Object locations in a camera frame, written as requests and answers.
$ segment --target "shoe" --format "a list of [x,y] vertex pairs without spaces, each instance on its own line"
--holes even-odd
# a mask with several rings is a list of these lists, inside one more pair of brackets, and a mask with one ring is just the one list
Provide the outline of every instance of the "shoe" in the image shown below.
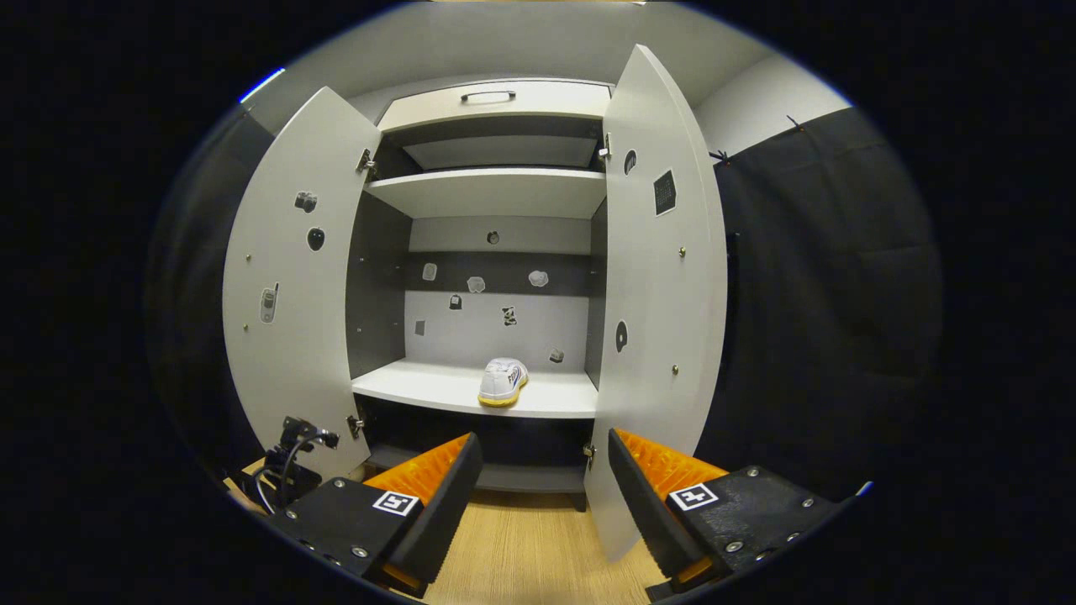
[[483,406],[502,408],[520,398],[520,389],[527,383],[527,368],[519,360],[497,357],[485,366],[485,376],[478,390]]

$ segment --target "drawer handle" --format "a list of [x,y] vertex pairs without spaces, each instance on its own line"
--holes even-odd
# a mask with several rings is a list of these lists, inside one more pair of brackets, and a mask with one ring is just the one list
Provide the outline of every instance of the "drawer handle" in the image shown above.
[[466,95],[459,96],[461,102],[466,102],[469,97],[475,95],[508,95],[508,99],[512,100],[515,98],[515,90],[481,90],[478,93],[467,93]]

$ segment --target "cabinet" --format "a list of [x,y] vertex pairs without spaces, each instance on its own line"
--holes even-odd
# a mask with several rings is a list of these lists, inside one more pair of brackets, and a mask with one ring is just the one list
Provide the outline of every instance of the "cabinet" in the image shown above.
[[[585,491],[607,555],[631,548],[608,431],[694,451],[727,278],[717,183],[675,82],[637,45],[609,90],[478,83],[398,99],[374,126],[323,88],[296,113],[247,187],[225,263],[229,364],[263,445],[285,414],[346,435],[302,461],[330,477],[473,427],[480,487]],[[325,236],[316,251],[311,229]],[[266,289],[271,324],[253,314]],[[532,372],[507,409],[477,402],[495,356]],[[352,439],[356,405],[368,426]]]

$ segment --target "square sticker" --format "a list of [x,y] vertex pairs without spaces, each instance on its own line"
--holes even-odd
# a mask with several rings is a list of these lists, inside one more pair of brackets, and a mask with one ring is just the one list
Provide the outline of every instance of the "square sticker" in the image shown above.
[[713,492],[703,483],[671,492],[669,495],[672,496],[672,501],[676,502],[681,510],[691,510],[711,502],[718,502],[718,496],[713,495]]
[[416,502],[419,502],[419,498],[415,496],[398,492],[385,492],[378,498],[378,502],[373,503],[373,508],[399,515],[400,517],[407,517],[407,513],[411,512]]

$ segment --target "open cabinet door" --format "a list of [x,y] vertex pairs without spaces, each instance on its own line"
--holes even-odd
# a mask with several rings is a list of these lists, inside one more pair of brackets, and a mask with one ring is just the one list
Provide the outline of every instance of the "open cabinet door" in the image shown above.
[[[266,449],[280,442],[287,416],[340,435],[336,450],[315,446],[300,454],[299,463],[323,479],[345,475],[370,455],[365,436],[352,437],[346,420],[356,410],[344,286],[367,172],[356,167],[380,142],[381,131],[351,104],[327,87],[318,90],[254,171],[225,257],[225,346],[246,418]],[[303,194],[307,208],[297,207],[300,192],[311,194]],[[311,238],[312,229],[324,238]],[[266,295],[273,298],[271,312]]]
[[639,533],[609,468],[609,428],[695,451],[721,363],[727,264],[703,133],[646,46],[632,52],[603,124],[610,151],[605,342],[596,452],[584,484],[615,561]]

